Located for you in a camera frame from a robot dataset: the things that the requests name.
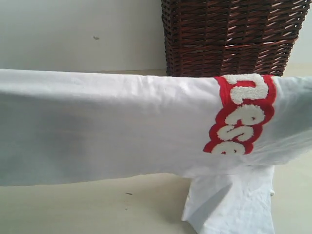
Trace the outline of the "white t-shirt red lettering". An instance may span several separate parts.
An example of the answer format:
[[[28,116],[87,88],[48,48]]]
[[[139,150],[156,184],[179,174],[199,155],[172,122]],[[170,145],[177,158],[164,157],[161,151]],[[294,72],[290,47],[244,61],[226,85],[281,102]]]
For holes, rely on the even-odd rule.
[[[0,72],[0,184],[170,173],[199,234],[272,234],[273,172],[312,148],[312,79]]]

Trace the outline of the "dark brown wicker basket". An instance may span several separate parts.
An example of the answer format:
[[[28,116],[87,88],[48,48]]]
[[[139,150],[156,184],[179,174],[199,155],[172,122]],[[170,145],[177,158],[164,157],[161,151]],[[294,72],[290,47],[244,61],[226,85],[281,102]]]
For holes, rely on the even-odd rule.
[[[281,76],[309,0],[164,0],[166,73]]]

